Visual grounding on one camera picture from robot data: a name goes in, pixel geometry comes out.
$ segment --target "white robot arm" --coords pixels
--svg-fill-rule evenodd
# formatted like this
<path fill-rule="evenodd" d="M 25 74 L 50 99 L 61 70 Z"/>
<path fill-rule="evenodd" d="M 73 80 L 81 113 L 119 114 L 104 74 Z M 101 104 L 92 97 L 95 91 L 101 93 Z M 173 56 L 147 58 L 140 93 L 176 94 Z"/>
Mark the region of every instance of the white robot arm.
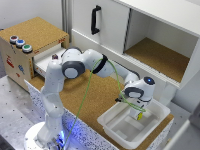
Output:
<path fill-rule="evenodd" d="M 94 74 L 104 78 L 115 72 L 112 65 L 107 61 L 107 57 L 92 49 L 82 53 L 79 48 L 70 48 L 62 54 L 61 58 L 52 57 L 53 60 L 49 62 L 47 67 L 45 85 L 41 90 L 43 105 L 46 110 L 45 124 L 36 137 L 37 145 L 43 149 L 50 149 L 50 147 L 53 147 L 51 145 L 55 145 L 55 143 L 57 143 L 57 147 L 62 148 L 65 139 L 62 126 L 64 108 L 59 97 L 65 77 L 74 79 L 83 74 L 86 69 L 91 71 L 99 59 L 102 60 L 96 64 L 93 70 Z M 133 104 L 141 108 L 149 105 L 155 87 L 154 80 L 150 77 L 140 79 L 136 72 L 130 71 L 116 62 L 111 62 L 118 74 L 124 79 L 125 87 L 122 91 L 124 96 L 127 99 L 137 98 Z M 119 97 L 116 101 L 123 102 L 123 99 Z M 131 108 L 130 116 L 138 119 L 140 113 L 140 111 Z"/>

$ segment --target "blue lid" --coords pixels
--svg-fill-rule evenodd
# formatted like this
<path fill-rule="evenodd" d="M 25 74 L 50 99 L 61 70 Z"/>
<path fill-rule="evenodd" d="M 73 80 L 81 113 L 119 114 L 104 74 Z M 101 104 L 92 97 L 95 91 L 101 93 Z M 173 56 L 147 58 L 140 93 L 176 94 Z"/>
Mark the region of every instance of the blue lid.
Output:
<path fill-rule="evenodd" d="M 24 43 L 24 40 L 18 40 L 17 42 L 18 43 Z"/>

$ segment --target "cable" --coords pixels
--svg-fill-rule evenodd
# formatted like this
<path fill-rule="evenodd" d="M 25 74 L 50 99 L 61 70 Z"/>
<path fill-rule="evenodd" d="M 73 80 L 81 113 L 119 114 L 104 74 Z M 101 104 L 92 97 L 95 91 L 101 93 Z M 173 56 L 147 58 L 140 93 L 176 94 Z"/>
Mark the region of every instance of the cable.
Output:
<path fill-rule="evenodd" d="M 72 130 L 73 130 L 73 128 L 74 128 L 74 125 L 75 125 L 75 123 L 76 123 L 76 121 L 77 121 L 77 119 L 78 119 L 79 113 L 80 113 L 80 111 L 81 111 L 81 108 L 82 108 L 83 103 L 84 103 L 84 101 L 85 101 L 85 98 L 86 98 L 86 96 L 87 96 L 87 92 L 88 92 L 88 90 L 89 90 L 90 80 L 91 80 L 91 78 L 92 78 L 93 70 L 94 70 L 94 68 L 96 67 L 96 65 L 99 63 L 99 61 L 101 61 L 101 60 L 102 60 L 102 59 L 99 59 L 99 60 L 94 64 L 94 66 L 93 66 L 93 68 L 92 68 L 92 71 L 90 72 L 90 77 L 89 77 L 87 89 L 86 89 L 86 91 L 85 91 L 85 95 L 84 95 L 83 100 L 82 100 L 82 102 L 81 102 L 81 105 L 80 105 L 80 107 L 79 107 L 79 110 L 78 110 L 78 113 L 77 113 L 76 118 L 75 118 L 75 120 L 74 120 L 74 123 L 73 123 L 73 125 L 72 125 L 72 128 L 71 128 L 71 130 L 69 131 L 68 136 L 67 136 L 67 139 L 65 140 L 65 144 L 64 144 L 64 146 L 63 146 L 63 148 L 62 148 L 61 150 L 64 149 L 64 147 L 65 147 L 65 145 L 66 145 L 66 143 L 67 143 L 67 140 L 68 140 L 69 136 L 71 135 L 71 132 L 72 132 Z M 128 101 L 125 99 L 125 97 L 124 97 L 123 94 L 121 93 L 121 87 L 120 87 L 120 83 L 119 83 L 119 78 L 118 78 L 117 70 L 116 70 L 115 66 L 112 64 L 112 62 L 110 62 L 109 60 L 108 60 L 108 62 L 111 64 L 111 66 L 112 66 L 113 69 L 115 70 L 115 73 L 116 73 L 116 76 L 117 76 L 118 88 L 119 88 L 119 91 L 120 91 L 120 94 L 121 94 L 122 98 L 125 100 L 125 103 L 127 103 L 129 106 L 131 106 L 132 108 L 134 108 L 134 109 L 136 109 L 136 110 L 139 110 L 139 111 L 141 111 L 141 112 L 146 112 L 145 109 L 143 109 L 143 108 L 141 108 L 141 107 L 139 107 L 139 106 L 137 106 L 137 105 L 135 105 L 135 104 L 132 104 L 132 103 L 128 102 Z"/>

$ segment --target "cabinet handle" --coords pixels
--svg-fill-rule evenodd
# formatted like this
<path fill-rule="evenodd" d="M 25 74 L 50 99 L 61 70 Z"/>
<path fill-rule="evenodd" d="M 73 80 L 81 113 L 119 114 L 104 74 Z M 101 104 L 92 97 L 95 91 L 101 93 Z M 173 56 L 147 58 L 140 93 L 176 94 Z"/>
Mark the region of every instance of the cabinet handle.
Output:
<path fill-rule="evenodd" d="M 96 28 L 96 12 L 101 10 L 101 7 L 96 5 L 96 8 L 92 10 L 92 23 L 91 23 L 91 31 L 92 35 L 98 33 L 100 30 Z"/>

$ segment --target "cork mat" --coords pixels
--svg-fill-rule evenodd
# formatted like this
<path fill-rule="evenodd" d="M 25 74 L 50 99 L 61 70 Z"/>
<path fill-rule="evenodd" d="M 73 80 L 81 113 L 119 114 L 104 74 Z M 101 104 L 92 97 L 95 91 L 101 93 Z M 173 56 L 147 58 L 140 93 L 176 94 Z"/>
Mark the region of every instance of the cork mat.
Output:
<path fill-rule="evenodd" d="M 76 79 L 66 79 L 64 89 L 60 93 L 64 107 L 75 115 L 84 96 L 89 75 L 90 72 L 86 71 Z M 41 76 L 37 76 L 29 82 L 38 90 L 44 86 L 44 78 Z M 111 77 L 100 78 L 97 75 L 93 75 L 79 118 L 120 150 L 124 150 L 124 148 L 105 134 L 103 127 L 97 122 L 97 118 L 116 103 L 115 99 L 118 97 L 118 94 L 119 90 L 116 80 Z M 136 150 L 146 149 L 172 119 L 173 115 L 167 116 Z"/>
<path fill-rule="evenodd" d="M 143 39 L 125 53 L 178 82 L 181 82 L 190 60 L 148 38 Z"/>
<path fill-rule="evenodd" d="M 48 44 L 59 40 L 68 34 L 40 17 L 22 22 L 0 32 L 0 36 L 10 42 L 10 36 L 17 35 L 19 39 L 30 44 L 33 51 L 37 51 Z"/>

